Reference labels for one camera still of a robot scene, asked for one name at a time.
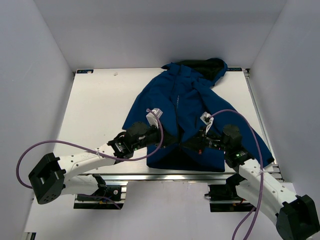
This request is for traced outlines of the blue and black jacket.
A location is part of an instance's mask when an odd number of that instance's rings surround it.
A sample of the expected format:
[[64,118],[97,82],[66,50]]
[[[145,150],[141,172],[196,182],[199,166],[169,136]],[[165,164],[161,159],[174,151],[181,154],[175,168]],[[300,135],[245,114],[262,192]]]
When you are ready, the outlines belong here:
[[[194,137],[204,127],[200,119],[204,112],[218,113],[214,117],[211,133],[221,134],[225,125],[235,125],[242,135],[243,146],[256,158],[262,155],[264,166],[274,160],[262,138],[251,132],[245,120],[236,114],[234,107],[218,96],[212,87],[225,75],[227,64],[219,58],[185,60],[163,66],[163,71],[153,78],[136,97],[123,124],[128,129],[135,122],[146,122],[147,110],[160,109],[160,122],[164,130],[181,142]],[[150,168],[202,172],[224,172],[224,153],[206,148],[202,154],[181,145],[161,148],[148,156]]]

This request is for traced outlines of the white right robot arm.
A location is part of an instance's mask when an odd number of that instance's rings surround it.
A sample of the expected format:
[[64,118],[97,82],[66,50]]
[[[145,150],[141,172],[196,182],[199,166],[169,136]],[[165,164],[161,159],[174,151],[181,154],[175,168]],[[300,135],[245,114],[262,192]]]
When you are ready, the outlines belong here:
[[224,153],[225,163],[235,171],[226,180],[226,195],[236,200],[242,198],[262,212],[275,225],[283,240],[306,240],[320,231],[315,202],[308,196],[299,196],[287,189],[265,171],[262,155],[258,159],[242,145],[242,135],[237,126],[227,124],[221,135],[209,135],[209,129],[218,113],[204,112],[200,119],[206,125],[186,147],[203,154],[206,148]]

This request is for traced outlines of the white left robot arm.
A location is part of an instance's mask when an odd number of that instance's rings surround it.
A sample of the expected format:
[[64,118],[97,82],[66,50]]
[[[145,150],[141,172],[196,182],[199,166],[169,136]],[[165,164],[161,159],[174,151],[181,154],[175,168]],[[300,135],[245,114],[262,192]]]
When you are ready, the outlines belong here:
[[28,175],[37,203],[48,204],[61,195],[83,193],[99,200],[105,196],[106,187],[97,174],[88,171],[116,162],[135,161],[134,153],[155,146],[147,154],[155,155],[161,148],[173,142],[160,121],[163,112],[159,108],[147,110],[147,123],[135,122],[126,131],[119,133],[108,143],[95,149],[84,148],[83,152],[66,156],[44,155]]

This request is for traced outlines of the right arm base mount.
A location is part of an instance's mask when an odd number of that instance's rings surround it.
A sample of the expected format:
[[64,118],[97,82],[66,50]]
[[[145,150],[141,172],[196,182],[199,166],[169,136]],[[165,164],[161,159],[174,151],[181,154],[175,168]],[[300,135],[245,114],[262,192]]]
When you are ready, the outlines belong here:
[[209,200],[211,213],[249,212],[254,207],[244,198],[237,196],[226,184],[211,184],[204,198]]

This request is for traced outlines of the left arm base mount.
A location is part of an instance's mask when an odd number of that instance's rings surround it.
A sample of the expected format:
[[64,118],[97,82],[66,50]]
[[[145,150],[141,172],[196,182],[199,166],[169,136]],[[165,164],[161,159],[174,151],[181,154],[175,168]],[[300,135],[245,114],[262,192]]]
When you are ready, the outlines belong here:
[[74,209],[81,210],[121,210],[125,203],[127,183],[106,181],[99,174],[87,174],[76,177],[85,180],[76,191]]

